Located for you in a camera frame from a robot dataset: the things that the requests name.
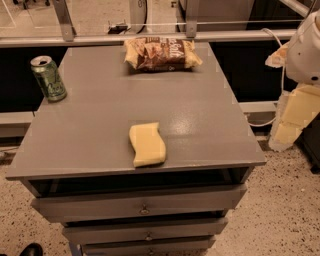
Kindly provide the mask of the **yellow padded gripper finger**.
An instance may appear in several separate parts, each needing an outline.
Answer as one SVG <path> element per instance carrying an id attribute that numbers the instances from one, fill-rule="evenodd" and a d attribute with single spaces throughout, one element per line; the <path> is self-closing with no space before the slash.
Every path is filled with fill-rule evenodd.
<path id="1" fill-rule="evenodd" d="M 274 151 L 290 148 L 303 129 L 320 113 L 320 86 L 299 83 L 279 100 L 268 145 Z"/>

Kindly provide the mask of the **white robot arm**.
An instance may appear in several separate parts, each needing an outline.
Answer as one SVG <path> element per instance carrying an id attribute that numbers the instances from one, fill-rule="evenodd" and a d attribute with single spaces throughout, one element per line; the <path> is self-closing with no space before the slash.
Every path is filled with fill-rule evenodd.
<path id="1" fill-rule="evenodd" d="M 281 152 L 320 113 L 320 10 L 311 13 L 265 64 L 283 67 L 286 76 L 297 83 L 291 92 L 281 93 L 270 132 L 269 147 Z"/>

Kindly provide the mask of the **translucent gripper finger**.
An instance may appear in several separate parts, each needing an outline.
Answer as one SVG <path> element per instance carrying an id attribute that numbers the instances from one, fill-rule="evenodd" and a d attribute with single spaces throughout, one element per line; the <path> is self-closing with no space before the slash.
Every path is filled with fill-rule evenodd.
<path id="1" fill-rule="evenodd" d="M 283 44 L 275 52 L 269 55 L 265 61 L 265 64 L 273 68 L 285 67 L 288 45 L 289 43 Z"/>

